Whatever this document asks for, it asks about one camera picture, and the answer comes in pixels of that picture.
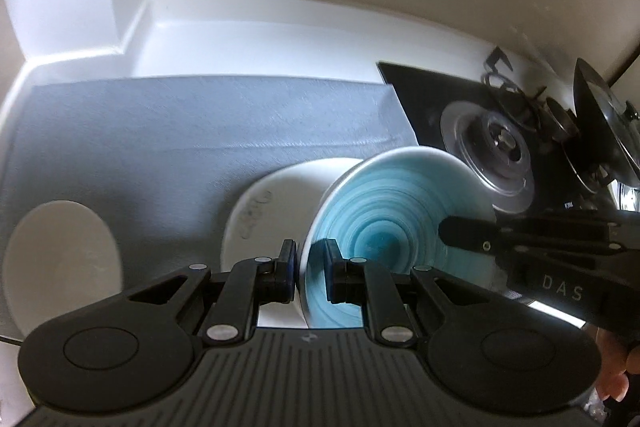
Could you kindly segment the person's right hand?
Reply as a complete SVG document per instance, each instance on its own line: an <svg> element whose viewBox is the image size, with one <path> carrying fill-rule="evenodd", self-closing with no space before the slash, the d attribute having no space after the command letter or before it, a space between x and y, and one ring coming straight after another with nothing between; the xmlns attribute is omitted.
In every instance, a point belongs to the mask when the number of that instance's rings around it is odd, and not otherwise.
<svg viewBox="0 0 640 427"><path fill-rule="evenodd" d="M596 343L601 355L601 372L596 382L602 400L622 401L629 389L628 374L639 374L639 347L628 350L620 338L605 329L597 329Z"/></svg>

